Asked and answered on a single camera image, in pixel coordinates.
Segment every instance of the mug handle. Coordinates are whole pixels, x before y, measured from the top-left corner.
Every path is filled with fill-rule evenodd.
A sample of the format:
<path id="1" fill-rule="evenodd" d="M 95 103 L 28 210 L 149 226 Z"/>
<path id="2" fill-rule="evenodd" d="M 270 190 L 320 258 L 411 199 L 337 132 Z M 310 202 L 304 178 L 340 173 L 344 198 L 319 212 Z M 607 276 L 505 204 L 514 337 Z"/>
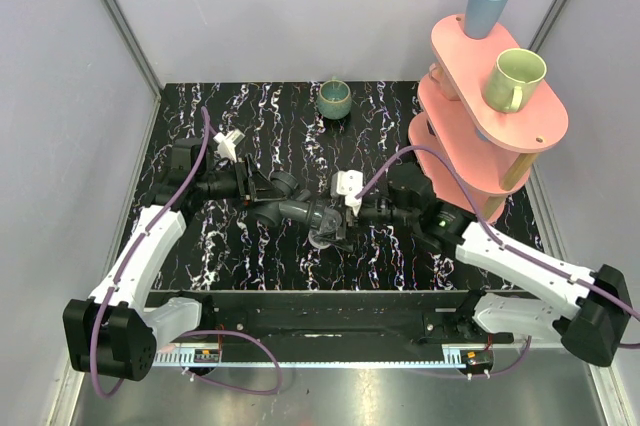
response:
<path id="1" fill-rule="evenodd" d="M 516 86 L 515 88 L 513 88 L 513 96 L 511 96 L 511 105 L 509 106 L 509 111 L 518 111 L 521 104 L 522 88 L 520 86 Z"/>

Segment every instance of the pink shelf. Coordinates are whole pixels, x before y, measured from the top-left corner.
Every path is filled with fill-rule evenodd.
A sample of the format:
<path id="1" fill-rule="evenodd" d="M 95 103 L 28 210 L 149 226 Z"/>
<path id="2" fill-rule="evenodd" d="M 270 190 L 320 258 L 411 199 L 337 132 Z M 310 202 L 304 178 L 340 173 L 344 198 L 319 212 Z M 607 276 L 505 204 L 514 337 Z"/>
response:
<path id="1" fill-rule="evenodd" d="M 411 141 L 411 144 L 421 144 L 423 146 L 430 147 L 446 156 L 442 146 L 438 142 L 438 139 L 429 134 L 426 113 L 418 114 L 409 124 L 409 141 Z M 453 179 L 451 173 L 442 165 L 442 163 L 440 163 L 440 161 L 438 161 L 433 155 L 424 151 L 416 151 L 416 157 L 418 158 L 418 162 L 420 163 L 420 167 L 422 168 L 425 176 L 431 178 L 431 181 L 433 182 L 433 189 L 440 199 L 455 204 L 460 208 L 472 211 L 471 205 L 467 201 L 467 198 L 464 197 L 460 186 L 458 186 L 458 183 Z M 483 207 L 487 199 L 489 199 L 489 195 L 486 194 L 473 191 L 471 194 L 479 207 Z M 502 214 L 503 210 L 504 201 L 491 215 L 491 217 L 487 219 L 491 222 L 496 221 Z"/>
<path id="2" fill-rule="evenodd" d="M 511 190 L 502 189 L 500 181 L 519 153 L 481 140 L 462 102 L 447 100 L 429 76 L 420 81 L 418 100 L 445 154 L 465 183 L 491 196 L 513 193 L 524 186 L 529 172 Z"/>
<path id="3" fill-rule="evenodd" d="M 489 73 L 502 51 L 519 46 L 500 24 L 487 38 L 471 39 L 462 31 L 462 20 L 461 15 L 453 15 L 439 21 L 431 32 L 431 43 L 475 126 L 495 144 L 518 153 L 539 153 L 555 146 L 569 127 L 562 102 L 543 81 L 522 111 L 504 114 L 490 108 L 482 98 Z"/>

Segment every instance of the reflective surface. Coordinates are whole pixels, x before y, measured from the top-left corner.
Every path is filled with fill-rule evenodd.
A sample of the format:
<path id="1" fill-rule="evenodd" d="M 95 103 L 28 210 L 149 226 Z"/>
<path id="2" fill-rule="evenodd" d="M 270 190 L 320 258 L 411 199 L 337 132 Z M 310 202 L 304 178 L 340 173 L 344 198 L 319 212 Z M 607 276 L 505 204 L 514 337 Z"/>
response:
<path id="1" fill-rule="evenodd" d="M 498 351 L 498 368 L 515 358 Z M 501 378 L 451 381 L 402 370 L 287 370 L 278 396 L 249 396 L 191 383 L 177 370 L 127 383 L 111 401 L 83 385 L 74 425 L 604 425 L 584 363 L 556 350 L 532 351 Z M 225 370 L 216 379 L 272 386 L 272 371 Z"/>

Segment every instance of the blue cup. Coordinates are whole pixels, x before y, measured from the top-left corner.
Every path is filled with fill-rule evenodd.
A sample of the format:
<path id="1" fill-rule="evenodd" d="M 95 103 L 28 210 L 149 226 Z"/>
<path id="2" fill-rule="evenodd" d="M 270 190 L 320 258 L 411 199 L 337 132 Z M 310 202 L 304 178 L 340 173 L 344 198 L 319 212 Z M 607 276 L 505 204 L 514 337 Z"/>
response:
<path id="1" fill-rule="evenodd" d="M 507 0 L 469 0 L 464 15 L 464 34 L 473 39 L 482 39 L 498 22 Z"/>

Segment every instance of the teal mug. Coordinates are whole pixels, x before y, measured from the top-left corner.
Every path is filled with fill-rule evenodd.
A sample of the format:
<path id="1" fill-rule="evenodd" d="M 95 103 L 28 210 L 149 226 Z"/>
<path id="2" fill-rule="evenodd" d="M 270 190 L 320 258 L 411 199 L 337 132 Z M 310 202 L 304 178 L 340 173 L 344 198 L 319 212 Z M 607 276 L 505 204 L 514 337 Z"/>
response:
<path id="1" fill-rule="evenodd" d="M 482 95 L 496 111 L 517 113 L 531 99 L 546 74 L 544 59 L 533 51 L 507 49 L 498 56 Z"/>
<path id="2" fill-rule="evenodd" d="M 318 112 L 327 119 L 342 119 L 351 111 L 351 89 L 334 76 L 320 86 L 316 99 Z"/>

